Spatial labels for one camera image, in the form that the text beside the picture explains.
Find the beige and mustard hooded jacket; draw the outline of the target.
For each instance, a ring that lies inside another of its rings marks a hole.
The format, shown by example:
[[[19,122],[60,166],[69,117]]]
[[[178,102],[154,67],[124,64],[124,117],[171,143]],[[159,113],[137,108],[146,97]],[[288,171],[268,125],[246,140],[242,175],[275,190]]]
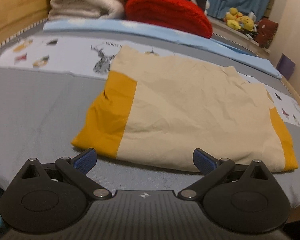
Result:
[[[87,110],[76,148],[136,164],[197,172],[193,152],[296,170],[292,137],[264,85],[234,67],[123,46]]]

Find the grey printed bed sheet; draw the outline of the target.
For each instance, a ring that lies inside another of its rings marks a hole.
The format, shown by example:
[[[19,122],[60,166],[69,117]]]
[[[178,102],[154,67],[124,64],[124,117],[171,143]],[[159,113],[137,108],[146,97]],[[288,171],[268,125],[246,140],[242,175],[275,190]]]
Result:
[[[234,66],[282,93],[289,94],[277,79],[239,62],[208,51],[142,36],[109,31],[51,33],[132,41],[181,53],[220,66]],[[41,72],[0,68],[0,187],[6,189],[25,161],[38,158],[54,163],[60,157],[73,157],[77,151],[70,141],[83,126],[88,107],[103,90],[104,80]],[[292,207],[300,206],[300,127],[286,124],[293,137],[299,168],[275,174]],[[111,192],[123,190],[174,190],[190,185],[202,176],[155,167],[130,164],[98,157],[88,176]]]

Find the purple box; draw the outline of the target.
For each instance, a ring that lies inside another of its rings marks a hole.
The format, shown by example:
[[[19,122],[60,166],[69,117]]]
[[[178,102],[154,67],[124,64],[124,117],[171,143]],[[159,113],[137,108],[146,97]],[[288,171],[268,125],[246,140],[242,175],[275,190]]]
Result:
[[[295,63],[285,54],[282,54],[276,68],[286,80],[289,80],[293,75]]]

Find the light blue folded sheet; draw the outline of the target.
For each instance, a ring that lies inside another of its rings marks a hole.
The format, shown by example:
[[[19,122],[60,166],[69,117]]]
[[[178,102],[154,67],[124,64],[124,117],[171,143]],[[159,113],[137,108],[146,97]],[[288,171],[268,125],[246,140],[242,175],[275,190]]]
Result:
[[[46,22],[43,26],[43,31],[105,31],[149,37],[209,51],[245,64],[277,79],[282,78],[281,73],[267,59],[254,56],[213,38],[208,39],[157,25],[125,20],[74,19]]]

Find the dark red plush cushion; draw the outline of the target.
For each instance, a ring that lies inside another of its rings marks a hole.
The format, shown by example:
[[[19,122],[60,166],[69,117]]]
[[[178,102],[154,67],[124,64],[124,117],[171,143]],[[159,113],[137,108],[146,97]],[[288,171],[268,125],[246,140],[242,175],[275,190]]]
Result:
[[[262,18],[257,23],[257,35],[254,37],[254,41],[259,44],[260,48],[269,49],[278,27],[278,23],[268,18]]]

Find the yellow plush toys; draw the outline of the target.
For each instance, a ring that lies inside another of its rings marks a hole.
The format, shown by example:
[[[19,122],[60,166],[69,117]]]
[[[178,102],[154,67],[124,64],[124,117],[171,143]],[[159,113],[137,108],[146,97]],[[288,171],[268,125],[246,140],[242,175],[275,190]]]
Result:
[[[224,22],[228,27],[237,31],[249,31],[256,32],[256,16],[251,11],[249,14],[244,15],[238,11],[237,8],[230,8],[228,12],[226,12]]]

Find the red folded blanket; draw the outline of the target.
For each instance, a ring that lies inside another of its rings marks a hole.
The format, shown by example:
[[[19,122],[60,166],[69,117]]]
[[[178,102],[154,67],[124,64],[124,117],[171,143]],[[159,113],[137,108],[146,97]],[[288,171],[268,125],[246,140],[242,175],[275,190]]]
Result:
[[[212,37],[212,25],[204,11],[187,0],[128,0],[127,20],[158,25],[204,38]]]

